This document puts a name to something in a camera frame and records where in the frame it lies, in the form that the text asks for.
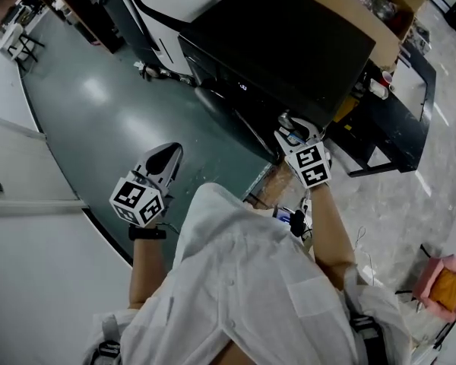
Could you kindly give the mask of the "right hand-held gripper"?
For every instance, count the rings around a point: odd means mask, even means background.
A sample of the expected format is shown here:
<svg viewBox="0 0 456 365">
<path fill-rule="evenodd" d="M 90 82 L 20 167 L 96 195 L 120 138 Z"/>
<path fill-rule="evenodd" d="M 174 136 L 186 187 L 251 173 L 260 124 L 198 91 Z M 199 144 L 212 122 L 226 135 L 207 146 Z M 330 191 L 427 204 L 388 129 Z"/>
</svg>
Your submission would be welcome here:
<svg viewBox="0 0 456 365">
<path fill-rule="evenodd" d="M 327 183 L 331 180 L 330 156 L 318 127 L 297 117 L 291 117 L 290 121 L 300 138 L 284 127 L 274 132 L 286 164 L 305 189 Z"/>
</svg>

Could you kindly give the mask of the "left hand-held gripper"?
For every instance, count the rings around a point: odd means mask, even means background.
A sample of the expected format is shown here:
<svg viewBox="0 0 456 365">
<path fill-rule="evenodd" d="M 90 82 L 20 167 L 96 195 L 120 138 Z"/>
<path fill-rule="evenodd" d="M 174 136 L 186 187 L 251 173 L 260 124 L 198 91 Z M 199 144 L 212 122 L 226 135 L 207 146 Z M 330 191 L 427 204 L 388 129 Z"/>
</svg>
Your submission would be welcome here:
<svg viewBox="0 0 456 365">
<path fill-rule="evenodd" d="M 182 157 L 180 143 L 162 144 L 142 154 L 134 170 L 119 179 L 109 198 L 119 218 L 145 228 L 162 215 L 173 200 L 169 187 L 176 178 Z M 165 186 L 148 177 L 160 174 L 163 170 Z"/>
</svg>

